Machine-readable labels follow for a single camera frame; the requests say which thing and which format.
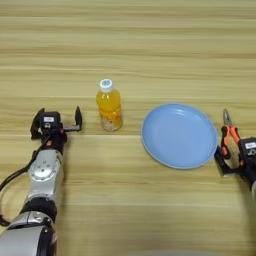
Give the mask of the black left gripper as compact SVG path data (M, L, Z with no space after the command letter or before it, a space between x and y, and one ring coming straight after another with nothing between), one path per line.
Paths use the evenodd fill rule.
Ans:
M64 151L64 145L67 142L68 132L79 132L82 130L82 113L80 107L77 106L75 111L75 125L64 126L60 124L58 126L53 126L51 128L41 127L40 118L44 113L45 109L40 109L35 115L31 128L31 139L41 141L41 150L57 150L60 154Z

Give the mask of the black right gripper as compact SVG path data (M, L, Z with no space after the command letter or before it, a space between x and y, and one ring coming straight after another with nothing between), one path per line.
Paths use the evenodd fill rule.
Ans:
M231 168L225 162L221 148L217 147L214 159L222 176L239 175L248 184L249 188L253 187L256 182L256 157L242 157L242 155L239 155L239 166Z

